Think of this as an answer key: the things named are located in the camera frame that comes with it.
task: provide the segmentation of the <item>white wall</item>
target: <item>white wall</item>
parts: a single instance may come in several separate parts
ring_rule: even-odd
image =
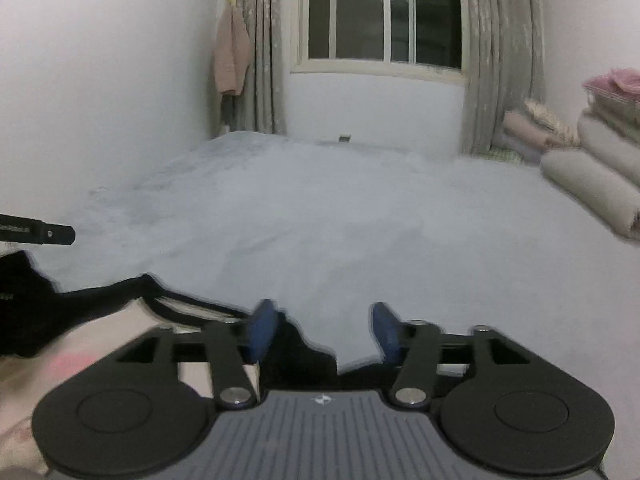
[[[543,0],[548,104],[575,124],[582,83],[611,68],[640,69],[640,0]]]
[[[0,212],[53,219],[209,137],[216,0],[0,0]]]
[[[291,73],[293,0],[282,0],[287,133],[415,150],[434,158],[460,151],[465,88],[441,82],[356,74]]]

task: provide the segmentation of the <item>black circular housing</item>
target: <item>black circular housing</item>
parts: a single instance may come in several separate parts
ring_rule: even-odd
[[[70,384],[33,413],[47,463],[73,476],[121,478],[160,470],[186,455],[207,427],[203,399],[186,384]]]
[[[460,384],[440,411],[461,453],[501,473],[556,476],[596,466],[614,419],[599,394],[574,380],[482,380]]]

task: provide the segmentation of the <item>patterned curtain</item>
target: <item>patterned curtain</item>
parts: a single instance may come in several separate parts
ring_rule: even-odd
[[[468,0],[462,153],[485,153],[505,111],[544,100],[541,0]]]
[[[280,0],[237,0],[252,52],[244,91],[234,103],[235,130],[284,135]]]

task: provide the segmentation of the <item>gray gripper base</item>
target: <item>gray gripper base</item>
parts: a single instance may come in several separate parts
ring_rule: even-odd
[[[52,480],[69,477],[54,472]],[[497,480],[456,455],[421,413],[376,392],[271,392],[223,413],[189,456],[153,480]],[[575,480],[600,480],[595,472]]]

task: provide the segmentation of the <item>mattress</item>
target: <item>mattress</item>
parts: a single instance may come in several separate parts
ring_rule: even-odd
[[[374,301],[448,332],[495,326],[607,399],[606,472],[638,476],[640,248],[538,168],[236,132],[62,220],[76,243],[34,254],[63,289],[151,272],[225,303],[273,298],[341,365],[377,354]]]

